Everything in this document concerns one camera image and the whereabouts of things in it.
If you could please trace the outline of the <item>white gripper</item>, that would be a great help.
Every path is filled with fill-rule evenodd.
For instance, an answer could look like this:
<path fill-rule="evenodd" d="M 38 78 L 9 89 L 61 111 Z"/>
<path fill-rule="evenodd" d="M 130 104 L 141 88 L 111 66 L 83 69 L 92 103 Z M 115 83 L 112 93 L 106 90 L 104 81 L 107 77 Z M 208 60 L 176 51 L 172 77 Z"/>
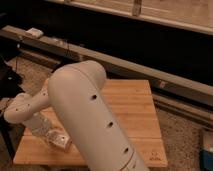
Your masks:
<path fill-rule="evenodd" d="M 23 121 L 22 124 L 28 128 L 34 136 L 45 136 L 45 142 L 47 144 L 52 144 L 56 139 L 56 132 L 54 130 L 49 131 L 52 128 L 51 121 L 40 112 L 33 114 L 30 119 Z"/>

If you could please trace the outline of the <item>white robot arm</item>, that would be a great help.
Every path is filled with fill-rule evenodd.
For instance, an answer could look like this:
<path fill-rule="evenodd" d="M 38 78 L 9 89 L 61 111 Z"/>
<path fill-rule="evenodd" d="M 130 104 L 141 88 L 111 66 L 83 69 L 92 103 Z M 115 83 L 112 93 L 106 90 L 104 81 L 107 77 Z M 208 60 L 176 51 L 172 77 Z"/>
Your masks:
<path fill-rule="evenodd" d="M 105 81 L 96 61 L 67 64 L 36 95 L 18 94 L 4 118 L 21 123 L 51 107 L 91 171 L 150 171 L 102 95 Z"/>

